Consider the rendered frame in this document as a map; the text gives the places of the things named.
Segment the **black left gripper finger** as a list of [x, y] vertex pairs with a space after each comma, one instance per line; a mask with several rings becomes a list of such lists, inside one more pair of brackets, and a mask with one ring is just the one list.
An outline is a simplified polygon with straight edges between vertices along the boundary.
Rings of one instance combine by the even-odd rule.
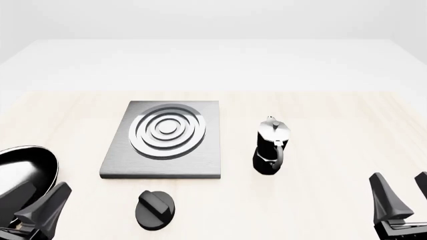
[[54, 238], [59, 216], [71, 192], [72, 189], [67, 183], [60, 182], [46, 195], [16, 212], [15, 216], [21, 222], [20, 231], [31, 236], [32, 239], [34, 237]]
[[0, 195], [0, 221], [12, 221], [14, 213], [30, 200], [35, 191], [34, 185], [25, 181]]

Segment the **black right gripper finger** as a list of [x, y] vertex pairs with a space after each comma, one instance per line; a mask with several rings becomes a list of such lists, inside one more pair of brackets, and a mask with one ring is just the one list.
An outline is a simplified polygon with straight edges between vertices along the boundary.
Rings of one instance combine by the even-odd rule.
[[423, 196], [427, 198], [427, 171], [419, 173], [414, 179]]
[[414, 214], [393, 191], [381, 173], [369, 177], [374, 201], [374, 221], [406, 219]]

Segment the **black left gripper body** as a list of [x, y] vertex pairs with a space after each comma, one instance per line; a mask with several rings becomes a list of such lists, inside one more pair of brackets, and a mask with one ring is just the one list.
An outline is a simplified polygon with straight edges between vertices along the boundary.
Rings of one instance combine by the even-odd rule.
[[0, 222], [0, 240], [40, 240], [40, 227], [40, 223], [22, 223], [18, 229]]

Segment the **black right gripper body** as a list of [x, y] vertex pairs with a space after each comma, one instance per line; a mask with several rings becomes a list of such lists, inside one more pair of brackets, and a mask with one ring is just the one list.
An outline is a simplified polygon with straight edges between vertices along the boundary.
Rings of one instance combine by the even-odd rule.
[[427, 240], [427, 222], [406, 223], [374, 220], [374, 229], [380, 240]]

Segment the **flat grey stove plate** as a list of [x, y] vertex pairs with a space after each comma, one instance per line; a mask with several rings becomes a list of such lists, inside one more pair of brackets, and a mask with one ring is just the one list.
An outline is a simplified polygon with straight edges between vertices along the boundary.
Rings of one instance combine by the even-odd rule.
[[130, 101], [103, 179], [219, 179], [218, 101]]

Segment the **round black stove knob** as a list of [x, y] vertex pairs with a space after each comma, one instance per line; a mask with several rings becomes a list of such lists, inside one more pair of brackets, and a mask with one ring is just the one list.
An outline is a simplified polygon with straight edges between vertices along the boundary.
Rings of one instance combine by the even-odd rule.
[[175, 203], [164, 191], [144, 191], [135, 208], [137, 223], [145, 230], [157, 231], [169, 225], [175, 215]]

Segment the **black frying pan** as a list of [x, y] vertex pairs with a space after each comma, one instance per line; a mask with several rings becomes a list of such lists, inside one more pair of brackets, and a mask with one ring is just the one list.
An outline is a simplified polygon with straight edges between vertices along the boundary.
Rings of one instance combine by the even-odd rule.
[[26, 181], [35, 188], [22, 208], [43, 197], [56, 184], [59, 162], [48, 149], [36, 145], [0, 151], [0, 195]]

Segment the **black moka pot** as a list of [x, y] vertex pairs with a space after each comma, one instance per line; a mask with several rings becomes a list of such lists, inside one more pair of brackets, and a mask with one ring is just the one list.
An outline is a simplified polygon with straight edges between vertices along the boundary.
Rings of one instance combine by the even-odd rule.
[[260, 123], [253, 168], [262, 175], [274, 175], [284, 162], [284, 149], [290, 139], [290, 129], [282, 121], [268, 116]]

